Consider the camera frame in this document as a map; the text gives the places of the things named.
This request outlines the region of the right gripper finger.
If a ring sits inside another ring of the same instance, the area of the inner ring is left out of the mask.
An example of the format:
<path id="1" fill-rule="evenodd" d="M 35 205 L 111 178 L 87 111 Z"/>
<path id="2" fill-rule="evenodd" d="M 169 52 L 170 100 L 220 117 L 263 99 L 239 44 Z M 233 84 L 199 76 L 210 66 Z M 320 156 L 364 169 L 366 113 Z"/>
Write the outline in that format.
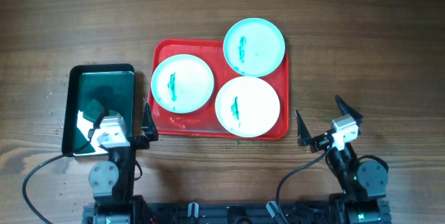
<path id="1" fill-rule="evenodd" d="M 310 145 L 312 143 L 312 137 L 298 110 L 296 110 L 296 121 L 298 125 L 298 144 L 300 146 Z"/>
<path id="2" fill-rule="evenodd" d="M 350 115 L 357 124 L 362 124 L 363 116 L 361 113 L 353 109 L 351 106 L 349 106 L 347 103 L 345 103 L 340 96 L 335 95 L 335 101 L 337 103 L 337 106 L 340 110 L 341 115 Z"/>

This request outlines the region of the light blue plate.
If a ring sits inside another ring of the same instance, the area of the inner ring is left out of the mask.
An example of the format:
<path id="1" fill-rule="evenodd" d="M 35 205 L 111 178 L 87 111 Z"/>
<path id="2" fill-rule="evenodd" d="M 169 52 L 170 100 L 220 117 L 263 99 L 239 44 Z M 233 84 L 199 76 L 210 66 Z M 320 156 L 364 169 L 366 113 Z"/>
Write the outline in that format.
<path id="1" fill-rule="evenodd" d="M 166 58 L 156 67 L 151 79 L 154 100 L 163 109 L 178 114 L 192 113 L 204 106 L 214 86 L 210 67 L 190 54 Z"/>
<path id="2" fill-rule="evenodd" d="M 275 71 L 284 59 L 284 36 L 268 20 L 247 18 L 235 23 L 223 40 L 227 64 L 237 73 L 264 77 Z"/>

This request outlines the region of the white plate front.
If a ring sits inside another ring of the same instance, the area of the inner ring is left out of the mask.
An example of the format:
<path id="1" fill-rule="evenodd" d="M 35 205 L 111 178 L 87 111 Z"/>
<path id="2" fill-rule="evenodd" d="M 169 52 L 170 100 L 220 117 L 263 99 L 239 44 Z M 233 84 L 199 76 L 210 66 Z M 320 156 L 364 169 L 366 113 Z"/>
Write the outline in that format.
<path id="1" fill-rule="evenodd" d="M 236 77 L 216 95 L 218 121 L 229 133 L 243 138 L 258 137 L 271 130 L 280 109 L 274 88 L 256 77 Z"/>

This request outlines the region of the light blue plate back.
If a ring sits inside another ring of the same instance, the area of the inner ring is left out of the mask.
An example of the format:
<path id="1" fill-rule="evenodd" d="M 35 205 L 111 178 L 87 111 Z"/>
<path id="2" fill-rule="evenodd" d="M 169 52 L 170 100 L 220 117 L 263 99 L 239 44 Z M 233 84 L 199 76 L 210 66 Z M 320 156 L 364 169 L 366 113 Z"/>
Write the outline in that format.
<path id="1" fill-rule="evenodd" d="M 268 20 L 247 18 L 235 23 L 223 40 L 227 64 L 237 73 L 264 77 L 275 71 L 284 59 L 284 36 Z"/>

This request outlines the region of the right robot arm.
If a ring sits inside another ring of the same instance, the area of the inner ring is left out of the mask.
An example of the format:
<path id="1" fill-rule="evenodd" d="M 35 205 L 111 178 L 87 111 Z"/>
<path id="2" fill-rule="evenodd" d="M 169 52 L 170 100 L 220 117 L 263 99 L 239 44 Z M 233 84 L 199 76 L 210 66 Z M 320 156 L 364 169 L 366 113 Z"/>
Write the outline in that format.
<path id="1" fill-rule="evenodd" d="M 341 116 L 331 121 L 331 128 L 312 137 L 300 113 L 296 111 L 298 144 L 310 147 L 311 152 L 322 152 L 331 173 L 342 192 L 329 196 L 323 209 L 314 212 L 325 223 L 388 223 L 389 205 L 382 199 L 387 195 L 389 166 L 374 155 L 358 157 L 352 142 L 360 135 L 363 116 L 335 97 Z"/>

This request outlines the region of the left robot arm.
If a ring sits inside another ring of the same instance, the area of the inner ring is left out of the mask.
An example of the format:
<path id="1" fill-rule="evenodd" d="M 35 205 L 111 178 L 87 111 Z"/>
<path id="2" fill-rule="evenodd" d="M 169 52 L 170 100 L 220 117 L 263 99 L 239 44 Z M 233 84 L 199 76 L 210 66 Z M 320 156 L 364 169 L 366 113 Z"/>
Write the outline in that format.
<path id="1" fill-rule="evenodd" d="M 83 223 L 157 222 L 143 196 L 134 195 L 135 169 L 140 168 L 136 151 L 149 149 L 149 144 L 159 139 L 149 104 L 144 107 L 141 128 L 142 135 L 127 136 L 121 115 L 103 113 L 89 130 L 89 137 L 107 150 L 108 160 L 94 165 L 89 173 L 95 203 L 83 208 Z"/>

